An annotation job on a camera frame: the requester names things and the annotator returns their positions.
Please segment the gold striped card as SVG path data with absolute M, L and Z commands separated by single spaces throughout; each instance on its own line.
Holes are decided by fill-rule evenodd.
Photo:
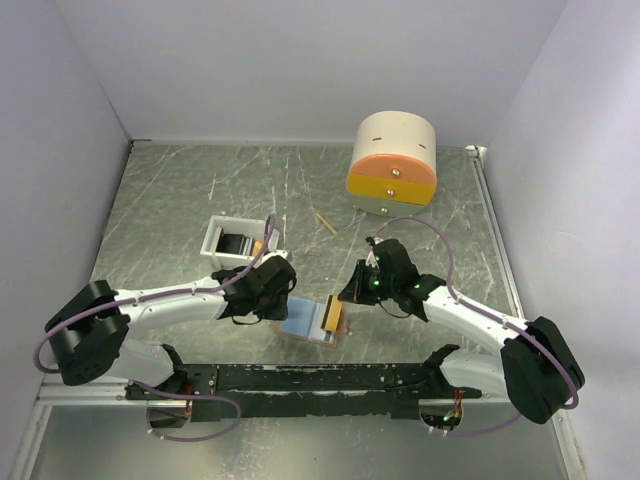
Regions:
M 320 328 L 326 332 L 337 332 L 342 318 L 342 302 L 336 295 L 329 295 L 325 304 Z

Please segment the pink leather card holder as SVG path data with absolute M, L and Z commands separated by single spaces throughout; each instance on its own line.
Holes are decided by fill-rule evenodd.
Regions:
M 314 343 L 309 340 L 308 335 L 312 329 L 320 328 L 327 299 L 322 303 L 299 297 L 290 297 L 287 303 L 288 317 L 285 320 L 276 323 L 275 331 L 281 335 Z M 337 341 L 334 347 L 337 346 L 339 335 L 346 332 L 347 327 L 343 320 L 342 308 L 340 326 L 338 331 L 335 332 L 337 334 Z

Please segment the white card storage box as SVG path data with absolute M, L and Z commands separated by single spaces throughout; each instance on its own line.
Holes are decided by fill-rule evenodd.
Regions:
M 244 236 L 252 236 L 254 242 L 266 238 L 266 220 L 212 215 L 210 217 L 200 254 L 210 260 L 214 271 L 244 268 L 254 256 L 239 255 Z

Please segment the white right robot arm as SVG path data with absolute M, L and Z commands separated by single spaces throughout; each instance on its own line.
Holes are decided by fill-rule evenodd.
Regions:
M 443 398 L 457 387 L 470 387 L 507 398 L 519 414 L 544 424 L 584 386 L 582 369 L 550 319 L 527 321 L 467 299 L 445 280 L 419 273 L 396 239 L 366 242 L 371 251 L 357 262 L 339 300 L 392 301 L 404 314 L 453 329 L 485 350 L 456 350 L 429 368 L 424 384 L 431 395 Z

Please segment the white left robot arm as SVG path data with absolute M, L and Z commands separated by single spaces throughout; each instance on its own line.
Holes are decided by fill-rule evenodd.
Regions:
M 67 386 L 110 376 L 140 381 L 162 398 L 176 398 L 187 385 L 177 352 L 166 344 L 139 341 L 138 334 L 200 320 L 251 316 L 281 321 L 296 283 L 294 268 L 277 253 L 258 266 L 221 270 L 164 288 L 116 290 L 105 280 L 91 282 L 45 326 L 54 371 Z

